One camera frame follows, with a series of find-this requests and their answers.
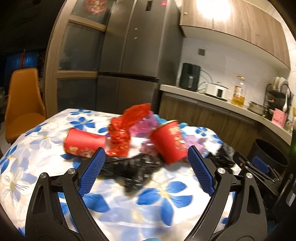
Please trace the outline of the black plastic bag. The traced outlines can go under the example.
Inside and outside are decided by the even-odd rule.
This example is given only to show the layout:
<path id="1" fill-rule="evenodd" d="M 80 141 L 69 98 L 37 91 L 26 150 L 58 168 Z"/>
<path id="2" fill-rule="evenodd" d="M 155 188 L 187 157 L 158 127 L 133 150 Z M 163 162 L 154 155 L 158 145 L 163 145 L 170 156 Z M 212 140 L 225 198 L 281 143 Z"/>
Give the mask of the black plastic bag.
<path id="1" fill-rule="evenodd" d="M 134 157 L 106 156 L 100 175 L 105 178 L 119 178 L 126 193 L 142 189 L 152 174 L 164 166 L 159 156 L 140 153 Z"/>

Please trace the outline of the red mesh plastic bag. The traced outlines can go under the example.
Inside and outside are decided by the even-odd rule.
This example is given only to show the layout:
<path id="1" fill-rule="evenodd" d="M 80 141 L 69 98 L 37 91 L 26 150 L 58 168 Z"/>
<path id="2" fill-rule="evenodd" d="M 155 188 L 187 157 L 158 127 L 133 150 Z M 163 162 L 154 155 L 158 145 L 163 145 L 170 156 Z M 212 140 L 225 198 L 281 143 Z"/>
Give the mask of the red mesh plastic bag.
<path id="1" fill-rule="evenodd" d="M 108 126 L 111 148 L 109 156 L 127 157 L 130 150 L 130 128 L 149 115 L 149 103 L 133 105 L 122 115 L 112 118 Z"/>

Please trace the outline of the blue plastic bag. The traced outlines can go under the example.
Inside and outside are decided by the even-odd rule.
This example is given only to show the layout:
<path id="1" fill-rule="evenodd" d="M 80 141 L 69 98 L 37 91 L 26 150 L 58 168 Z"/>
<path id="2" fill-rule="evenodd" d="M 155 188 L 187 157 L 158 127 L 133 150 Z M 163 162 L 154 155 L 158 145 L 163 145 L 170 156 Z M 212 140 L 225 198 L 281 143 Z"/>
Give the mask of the blue plastic bag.
<path id="1" fill-rule="evenodd" d="M 157 120 L 159 125 L 168 122 L 166 119 L 160 118 L 159 115 L 157 115 L 157 114 L 154 114 L 154 118 Z M 188 126 L 188 124 L 187 123 L 179 123 L 178 126 L 180 129 L 182 129 L 182 128 L 185 128 L 186 126 Z"/>

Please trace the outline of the purple plastic bag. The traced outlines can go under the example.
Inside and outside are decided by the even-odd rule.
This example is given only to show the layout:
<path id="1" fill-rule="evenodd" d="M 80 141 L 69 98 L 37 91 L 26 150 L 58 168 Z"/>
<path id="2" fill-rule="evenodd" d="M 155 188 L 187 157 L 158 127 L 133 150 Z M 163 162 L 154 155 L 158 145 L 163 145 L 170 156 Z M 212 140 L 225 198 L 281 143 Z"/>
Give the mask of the purple plastic bag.
<path id="1" fill-rule="evenodd" d="M 157 120 L 154 118 L 154 113 L 151 111 L 146 118 L 143 118 L 141 121 L 133 125 L 130 128 L 129 132 L 132 137 L 148 138 L 150 132 L 158 126 L 159 124 Z M 205 137 L 196 137 L 195 135 L 189 135 L 186 131 L 184 131 L 184 128 L 180 129 L 180 132 L 187 149 L 190 146 L 195 146 L 203 157 L 207 157 L 209 151 L 206 149 L 205 146 Z M 154 147 L 151 141 L 143 142 L 141 144 L 140 152 L 152 156 L 156 156 L 158 154 L 156 148 Z"/>

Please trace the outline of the black trash bin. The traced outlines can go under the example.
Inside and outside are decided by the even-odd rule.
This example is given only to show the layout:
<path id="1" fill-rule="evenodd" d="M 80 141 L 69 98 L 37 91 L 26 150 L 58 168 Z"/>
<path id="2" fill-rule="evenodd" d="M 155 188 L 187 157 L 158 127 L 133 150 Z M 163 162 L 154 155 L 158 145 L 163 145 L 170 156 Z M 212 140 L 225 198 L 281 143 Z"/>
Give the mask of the black trash bin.
<path id="1" fill-rule="evenodd" d="M 254 157 L 258 157 L 265 164 L 276 170 L 281 176 L 285 174 L 288 166 L 287 155 L 283 154 L 273 144 L 257 138 L 252 144 L 247 159 L 252 161 Z"/>

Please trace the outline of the lower wooden cabinets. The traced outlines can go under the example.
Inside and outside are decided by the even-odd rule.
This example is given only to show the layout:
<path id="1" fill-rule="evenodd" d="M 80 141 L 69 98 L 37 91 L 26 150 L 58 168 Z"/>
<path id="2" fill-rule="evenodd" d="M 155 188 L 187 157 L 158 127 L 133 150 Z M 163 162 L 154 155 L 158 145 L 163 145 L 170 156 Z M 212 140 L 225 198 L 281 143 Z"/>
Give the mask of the lower wooden cabinets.
<path id="1" fill-rule="evenodd" d="M 258 120 L 252 120 L 200 100 L 163 91 L 159 116 L 166 120 L 178 120 L 180 123 L 184 122 L 190 126 L 209 128 L 223 142 L 245 157 L 248 156 L 257 138 L 271 143 L 285 157 L 288 157 L 290 144 Z"/>

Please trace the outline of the wooden cabinets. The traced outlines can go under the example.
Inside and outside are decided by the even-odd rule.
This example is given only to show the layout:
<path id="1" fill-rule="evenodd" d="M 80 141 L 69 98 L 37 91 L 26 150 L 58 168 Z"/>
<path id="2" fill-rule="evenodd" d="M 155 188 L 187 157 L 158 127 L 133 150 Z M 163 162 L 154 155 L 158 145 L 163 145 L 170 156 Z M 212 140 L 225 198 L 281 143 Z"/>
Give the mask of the wooden cabinets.
<path id="1" fill-rule="evenodd" d="M 217 42 L 278 71 L 290 70 L 281 23 L 246 1 L 183 1 L 180 26 L 187 38 Z"/>
<path id="2" fill-rule="evenodd" d="M 271 143 L 285 157 L 288 157 L 290 144 L 258 120 L 252 120 L 200 100 L 163 91 L 159 116 L 166 120 L 178 120 L 180 123 L 184 122 L 190 126 L 209 128 L 223 142 L 245 157 L 248 156 L 257 138 Z"/>

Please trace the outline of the black dish rack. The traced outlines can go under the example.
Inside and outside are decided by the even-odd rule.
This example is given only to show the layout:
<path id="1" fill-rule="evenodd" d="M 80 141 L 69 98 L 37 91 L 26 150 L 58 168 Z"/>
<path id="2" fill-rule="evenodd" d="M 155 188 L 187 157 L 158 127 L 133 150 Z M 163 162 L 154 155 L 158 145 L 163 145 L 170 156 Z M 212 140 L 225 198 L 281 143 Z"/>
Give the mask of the black dish rack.
<path id="1" fill-rule="evenodd" d="M 283 110 L 287 105 L 286 114 L 290 113 L 294 94 L 290 90 L 288 81 L 283 77 L 274 77 L 270 84 L 266 86 L 264 104 L 265 115 L 268 120 L 273 117 L 275 109 Z"/>

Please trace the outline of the cooking oil bottle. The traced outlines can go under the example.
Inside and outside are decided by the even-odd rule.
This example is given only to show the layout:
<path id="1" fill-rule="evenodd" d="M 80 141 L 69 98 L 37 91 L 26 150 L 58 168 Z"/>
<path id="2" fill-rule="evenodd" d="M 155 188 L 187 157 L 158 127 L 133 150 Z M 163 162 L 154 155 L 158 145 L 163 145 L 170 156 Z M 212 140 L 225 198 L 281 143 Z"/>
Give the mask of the cooking oil bottle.
<path id="1" fill-rule="evenodd" d="M 243 107 L 245 102 L 246 83 L 243 76 L 237 76 L 238 82 L 234 87 L 231 103 L 238 107 Z"/>

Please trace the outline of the white rice cooker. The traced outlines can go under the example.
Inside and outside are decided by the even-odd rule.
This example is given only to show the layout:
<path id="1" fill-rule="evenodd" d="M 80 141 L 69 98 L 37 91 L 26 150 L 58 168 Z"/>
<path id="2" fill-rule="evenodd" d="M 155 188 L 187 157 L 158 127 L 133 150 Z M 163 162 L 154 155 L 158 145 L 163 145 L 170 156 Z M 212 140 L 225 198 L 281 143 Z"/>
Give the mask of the white rice cooker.
<path id="1" fill-rule="evenodd" d="M 222 101 L 228 100 L 229 93 L 229 88 L 221 85 L 220 82 L 208 83 L 205 90 L 205 95 L 220 99 Z"/>

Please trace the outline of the orange chair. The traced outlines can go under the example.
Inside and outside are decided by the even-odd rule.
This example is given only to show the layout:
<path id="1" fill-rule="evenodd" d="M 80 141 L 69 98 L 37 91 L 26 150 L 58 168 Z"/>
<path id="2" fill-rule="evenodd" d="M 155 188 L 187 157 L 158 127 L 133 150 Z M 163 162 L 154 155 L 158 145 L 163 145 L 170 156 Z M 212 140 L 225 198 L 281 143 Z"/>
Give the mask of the orange chair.
<path id="1" fill-rule="evenodd" d="M 16 70 L 11 75 L 8 103 L 4 117 L 6 141 L 10 144 L 46 120 L 38 70 L 26 68 Z"/>

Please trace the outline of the black air fryer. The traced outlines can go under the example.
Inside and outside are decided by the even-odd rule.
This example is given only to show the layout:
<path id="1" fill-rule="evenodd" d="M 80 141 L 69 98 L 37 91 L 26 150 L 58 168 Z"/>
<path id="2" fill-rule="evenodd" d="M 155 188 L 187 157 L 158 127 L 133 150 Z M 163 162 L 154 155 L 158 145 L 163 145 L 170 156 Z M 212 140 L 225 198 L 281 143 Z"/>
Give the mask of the black air fryer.
<path id="1" fill-rule="evenodd" d="M 200 66 L 190 63 L 183 63 L 179 87 L 186 90 L 197 91 L 200 72 Z"/>

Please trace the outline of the wooden upper cabinets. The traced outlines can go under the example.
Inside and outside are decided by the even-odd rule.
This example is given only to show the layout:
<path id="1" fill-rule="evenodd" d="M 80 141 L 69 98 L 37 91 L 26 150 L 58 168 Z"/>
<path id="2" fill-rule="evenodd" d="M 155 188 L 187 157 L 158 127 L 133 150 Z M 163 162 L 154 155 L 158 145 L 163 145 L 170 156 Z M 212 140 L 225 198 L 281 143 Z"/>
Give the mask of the wooden upper cabinets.
<path id="1" fill-rule="evenodd" d="M 180 26 L 187 38 L 217 42 L 278 71 L 290 70 L 281 23 L 246 1 L 183 1 Z"/>

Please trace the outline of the wooden glass sliding door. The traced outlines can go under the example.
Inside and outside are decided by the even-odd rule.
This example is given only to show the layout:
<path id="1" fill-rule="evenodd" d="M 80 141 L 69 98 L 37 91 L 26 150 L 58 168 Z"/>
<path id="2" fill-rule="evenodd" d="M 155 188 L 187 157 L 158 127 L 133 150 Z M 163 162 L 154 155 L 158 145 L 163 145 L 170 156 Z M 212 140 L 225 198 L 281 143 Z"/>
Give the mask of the wooden glass sliding door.
<path id="1" fill-rule="evenodd" d="M 44 65 L 48 117 L 67 108 L 96 108 L 97 77 L 107 24 L 116 1 L 63 3 Z"/>

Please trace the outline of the dark grey refrigerator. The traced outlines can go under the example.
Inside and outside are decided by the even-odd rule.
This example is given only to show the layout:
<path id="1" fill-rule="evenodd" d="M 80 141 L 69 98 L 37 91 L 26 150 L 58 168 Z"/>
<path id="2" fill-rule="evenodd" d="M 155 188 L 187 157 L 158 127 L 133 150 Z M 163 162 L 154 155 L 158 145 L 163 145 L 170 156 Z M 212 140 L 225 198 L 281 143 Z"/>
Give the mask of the dark grey refrigerator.
<path id="1" fill-rule="evenodd" d="M 117 1 L 108 21 L 97 84 L 98 111 L 121 114 L 149 103 L 159 111 L 161 85 L 175 85 L 183 33 L 175 1 Z"/>

